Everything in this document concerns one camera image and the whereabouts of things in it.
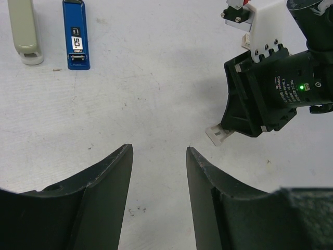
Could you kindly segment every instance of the dirt speck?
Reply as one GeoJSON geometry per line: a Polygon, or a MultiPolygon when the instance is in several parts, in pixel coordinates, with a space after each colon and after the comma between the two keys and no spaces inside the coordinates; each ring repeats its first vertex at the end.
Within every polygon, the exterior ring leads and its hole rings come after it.
{"type": "Polygon", "coordinates": [[[130,208],[129,208],[129,213],[130,213],[130,215],[131,215],[132,217],[135,216],[130,208]]]}
{"type": "Polygon", "coordinates": [[[316,171],[314,171],[314,169],[311,169],[310,172],[311,172],[311,174],[312,174],[313,176],[316,176],[316,175],[317,175],[317,173],[316,173],[316,171]]]}
{"type": "Polygon", "coordinates": [[[99,24],[108,24],[108,22],[104,18],[96,18],[96,23],[99,23],[99,24]]]}

